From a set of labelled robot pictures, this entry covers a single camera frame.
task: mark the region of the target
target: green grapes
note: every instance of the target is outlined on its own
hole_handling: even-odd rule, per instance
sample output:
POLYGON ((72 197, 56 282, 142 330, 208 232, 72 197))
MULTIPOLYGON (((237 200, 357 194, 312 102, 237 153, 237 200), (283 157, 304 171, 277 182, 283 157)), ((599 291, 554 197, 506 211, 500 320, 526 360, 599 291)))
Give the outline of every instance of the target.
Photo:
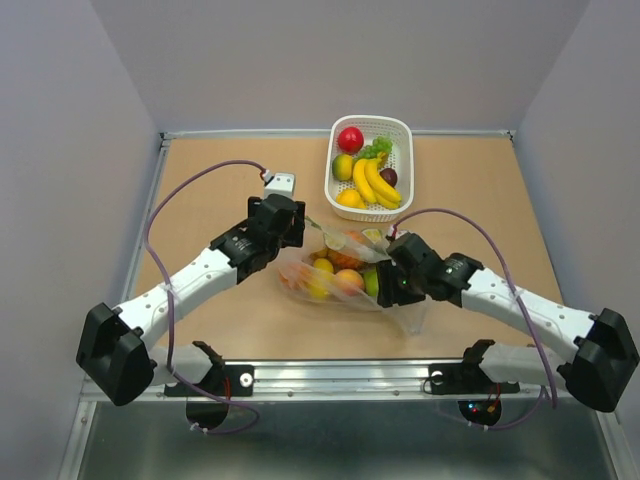
POLYGON ((393 142, 389 137, 379 136, 373 140, 371 145, 362 148, 356 158, 376 158, 380 152, 391 153, 392 148, 393 142))

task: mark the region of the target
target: tomato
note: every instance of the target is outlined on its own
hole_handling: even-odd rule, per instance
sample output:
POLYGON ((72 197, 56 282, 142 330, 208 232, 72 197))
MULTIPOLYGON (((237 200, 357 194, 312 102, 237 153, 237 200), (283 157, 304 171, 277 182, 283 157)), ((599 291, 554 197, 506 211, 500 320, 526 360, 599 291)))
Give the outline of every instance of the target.
POLYGON ((338 146, 345 153, 353 155, 364 145, 364 136, 359 128, 347 127, 338 135, 338 146))

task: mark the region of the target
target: bunch of bananas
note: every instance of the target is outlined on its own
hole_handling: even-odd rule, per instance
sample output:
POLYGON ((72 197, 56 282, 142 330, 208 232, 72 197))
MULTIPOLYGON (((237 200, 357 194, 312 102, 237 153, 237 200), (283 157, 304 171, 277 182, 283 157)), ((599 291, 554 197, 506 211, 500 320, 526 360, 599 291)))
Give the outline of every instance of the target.
POLYGON ((402 202, 400 193, 389 185, 378 173, 378 166, 386 157, 361 158, 353 167, 353 181, 356 190, 367 203, 379 203, 389 210, 395 210, 402 202))

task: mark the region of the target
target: plastic bag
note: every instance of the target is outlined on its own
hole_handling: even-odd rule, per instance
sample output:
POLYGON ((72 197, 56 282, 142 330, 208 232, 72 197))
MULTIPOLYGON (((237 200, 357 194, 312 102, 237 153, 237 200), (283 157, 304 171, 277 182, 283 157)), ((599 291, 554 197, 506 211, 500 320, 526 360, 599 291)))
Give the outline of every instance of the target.
POLYGON ((428 301, 391 308, 376 301, 375 263, 389 258, 389 243, 381 230, 340 231, 309 217, 306 227, 305 247, 283 250, 276 261, 278 281, 287 294, 319 307, 381 312, 405 333, 420 333, 428 301))

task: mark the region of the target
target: gray floor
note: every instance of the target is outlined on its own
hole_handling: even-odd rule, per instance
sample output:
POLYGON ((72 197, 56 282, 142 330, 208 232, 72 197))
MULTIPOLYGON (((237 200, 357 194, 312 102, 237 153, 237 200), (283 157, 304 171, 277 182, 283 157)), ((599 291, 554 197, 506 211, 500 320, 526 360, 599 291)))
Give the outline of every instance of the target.
MULTIPOLYGON (((505 417, 529 405, 506 401, 505 417)), ((506 432, 484 433, 439 413, 456 408, 452 401, 278 403, 262 405, 249 432, 205 437, 189 431, 181 402, 103 403, 80 478, 616 478, 595 414, 574 401, 556 412, 543 406, 506 432)), ((230 422, 244 420, 236 413, 230 422)))

